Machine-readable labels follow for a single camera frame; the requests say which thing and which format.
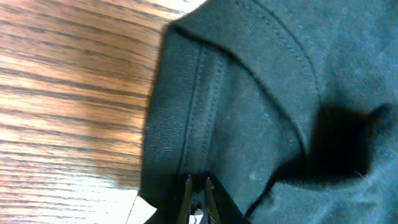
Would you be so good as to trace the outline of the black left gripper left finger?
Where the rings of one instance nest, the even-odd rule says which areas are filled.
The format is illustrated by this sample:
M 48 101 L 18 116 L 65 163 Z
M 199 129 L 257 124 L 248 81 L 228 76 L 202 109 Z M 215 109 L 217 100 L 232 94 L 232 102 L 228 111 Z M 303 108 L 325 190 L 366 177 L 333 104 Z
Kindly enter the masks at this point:
M 186 175 L 174 185 L 170 195 L 144 224 L 187 224 L 192 209 L 193 180 Z

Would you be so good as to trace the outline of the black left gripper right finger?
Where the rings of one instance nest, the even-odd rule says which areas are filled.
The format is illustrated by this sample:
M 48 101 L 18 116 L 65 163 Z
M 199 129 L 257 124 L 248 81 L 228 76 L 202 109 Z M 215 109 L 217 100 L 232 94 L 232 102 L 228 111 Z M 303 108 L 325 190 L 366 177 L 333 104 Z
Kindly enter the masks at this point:
M 216 178 L 205 180 L 205 202 L 208 224 L 250 224 Z

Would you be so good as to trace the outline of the black t-shirt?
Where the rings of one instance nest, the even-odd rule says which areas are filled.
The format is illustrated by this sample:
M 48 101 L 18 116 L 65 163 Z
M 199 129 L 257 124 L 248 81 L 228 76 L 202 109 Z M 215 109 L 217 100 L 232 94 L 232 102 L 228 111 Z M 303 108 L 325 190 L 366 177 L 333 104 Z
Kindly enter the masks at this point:
M 216 178 L 250 223 L 397 222 L 397 2 L 207 1 L 171 22 L 142 198 Z

